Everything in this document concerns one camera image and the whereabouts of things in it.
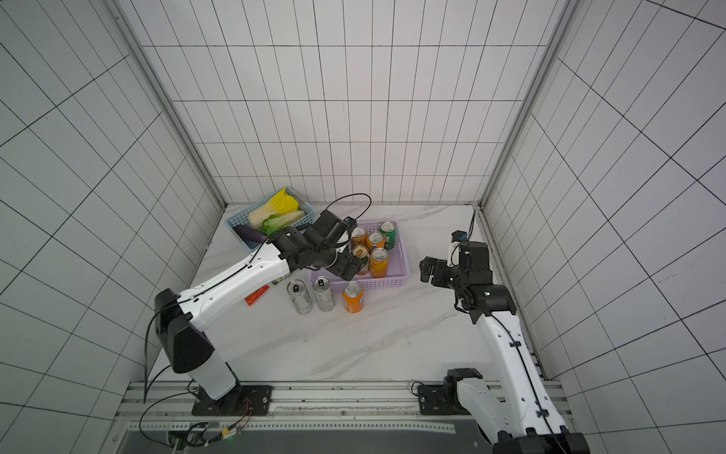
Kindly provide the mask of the green gold-top can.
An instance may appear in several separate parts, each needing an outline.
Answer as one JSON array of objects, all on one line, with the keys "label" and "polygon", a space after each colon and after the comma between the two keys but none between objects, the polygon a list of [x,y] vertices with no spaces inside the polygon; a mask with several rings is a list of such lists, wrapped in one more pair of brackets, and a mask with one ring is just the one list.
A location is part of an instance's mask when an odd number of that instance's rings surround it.
[{"label": "green gold-top can", "polygon": [[370,259],[369,259],[369,250],[368,248],[363,245],[357,245],[353,249],[353,255],[355,257],[358,257],[361,260],[361,268],[358,271],[358,275],[366,275],[369,273],[369,265],[370,265]]}]

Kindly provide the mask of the orange Schweppes can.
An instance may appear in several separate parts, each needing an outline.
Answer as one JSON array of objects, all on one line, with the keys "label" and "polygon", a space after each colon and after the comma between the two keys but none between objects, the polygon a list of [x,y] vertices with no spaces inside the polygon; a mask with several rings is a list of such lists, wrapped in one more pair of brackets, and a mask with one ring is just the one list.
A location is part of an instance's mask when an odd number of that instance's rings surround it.
[{"label": "orange Schweppes can", "polygon": [[375,248],[370,253],[369,271],[372,278],[385,278],[389,268],[389,252],[384,248]]}]

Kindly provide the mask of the tall silver can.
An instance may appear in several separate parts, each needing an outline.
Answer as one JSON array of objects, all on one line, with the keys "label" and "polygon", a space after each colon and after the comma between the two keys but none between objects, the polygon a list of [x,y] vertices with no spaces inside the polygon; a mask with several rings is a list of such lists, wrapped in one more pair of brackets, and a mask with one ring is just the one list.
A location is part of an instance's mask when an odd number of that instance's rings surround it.
[{"label": "tall silver can", "polygon": [[313,281],[312,287],[319,310],[322,312],[329,312],[333,310],[335,307],[335,300],[330,280],[324,276],[319,276]]}]

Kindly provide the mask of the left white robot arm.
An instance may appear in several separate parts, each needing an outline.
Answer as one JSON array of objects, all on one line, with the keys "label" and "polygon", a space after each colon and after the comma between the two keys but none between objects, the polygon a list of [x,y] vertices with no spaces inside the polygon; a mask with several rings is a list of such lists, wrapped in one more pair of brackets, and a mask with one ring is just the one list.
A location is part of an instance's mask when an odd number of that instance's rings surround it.
[{"label": "left white robot arm", "polygon": [[158,337],[173,371],[198,383],[208,400],[219,403],[242,387],[205,331],[235,304],[272,281],[309,268],[325,269],[350,281],[362,259],[350,252],[355,221],[323,221],[269,236],[254,252],[204,283],[155,297],[147,331]]}]

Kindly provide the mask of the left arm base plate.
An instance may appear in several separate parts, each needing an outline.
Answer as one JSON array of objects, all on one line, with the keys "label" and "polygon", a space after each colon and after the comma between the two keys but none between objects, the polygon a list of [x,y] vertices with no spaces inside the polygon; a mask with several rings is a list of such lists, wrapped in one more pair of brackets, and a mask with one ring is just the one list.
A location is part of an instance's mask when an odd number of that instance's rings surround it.
[{"label": "left arm base plate", "polygon": [[192,409],[194,416],[265,416],[271,402],[272,386],[241,385],[221,397],[213,399],[203,388],[196,391],[196,402]]}]

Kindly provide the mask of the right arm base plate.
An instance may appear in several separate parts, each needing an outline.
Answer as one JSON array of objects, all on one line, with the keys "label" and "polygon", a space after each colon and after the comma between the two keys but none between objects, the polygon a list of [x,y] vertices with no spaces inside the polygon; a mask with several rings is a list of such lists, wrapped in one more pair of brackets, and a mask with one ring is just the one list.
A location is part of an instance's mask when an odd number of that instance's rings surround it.
[{"label": "right arm base plate", "polygon": [[420,414],[426,416],[469,415],[469,412],[459,403],[457,395],[457,385],[465,378],[482,379],[483,376],[474,368],[457,368],[448,370],[440,384],[414,382],[410,391],[418,398]]}]

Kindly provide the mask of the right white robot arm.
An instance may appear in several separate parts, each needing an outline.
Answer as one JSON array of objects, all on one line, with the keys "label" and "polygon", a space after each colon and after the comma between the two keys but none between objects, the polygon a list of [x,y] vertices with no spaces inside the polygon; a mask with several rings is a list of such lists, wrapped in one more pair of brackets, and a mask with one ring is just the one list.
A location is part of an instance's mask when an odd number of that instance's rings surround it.
[{"label": "right white robot arm", "polygon": [[475,368],[451,369],[436,393],[442,408],[470,414],[495,453],[587,453],[585,436],[569,429],[552,403],[527,348],[517,306],[493,281],[489,247],[458,232],[449,257],[425,257],[421,280],[451,289],[455,309],[470,317],[493,359],[502,399]]}]

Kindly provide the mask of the small silver can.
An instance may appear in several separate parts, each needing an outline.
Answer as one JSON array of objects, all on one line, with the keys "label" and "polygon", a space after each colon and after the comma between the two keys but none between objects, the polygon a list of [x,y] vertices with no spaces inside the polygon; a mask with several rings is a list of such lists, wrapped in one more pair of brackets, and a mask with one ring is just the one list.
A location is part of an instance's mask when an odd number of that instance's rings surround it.
[{"label": "small silver can", "polygon": [[312,310],[313,304],[304,281],[300,279],[290,281],[287,284],[287,294],[298,314],[306,315]]}]

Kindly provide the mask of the orange Fanta can front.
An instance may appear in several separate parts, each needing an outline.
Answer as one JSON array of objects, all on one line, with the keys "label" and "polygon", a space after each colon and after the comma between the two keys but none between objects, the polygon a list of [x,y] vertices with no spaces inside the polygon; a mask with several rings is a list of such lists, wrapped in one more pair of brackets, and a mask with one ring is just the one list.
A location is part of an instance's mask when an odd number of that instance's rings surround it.
[{"label": "orange Fanta can front", "polygon": [[363,309],[363,287],[357,282],[350,282],[342,291],[344,308],[349,313],[359,313]]}]

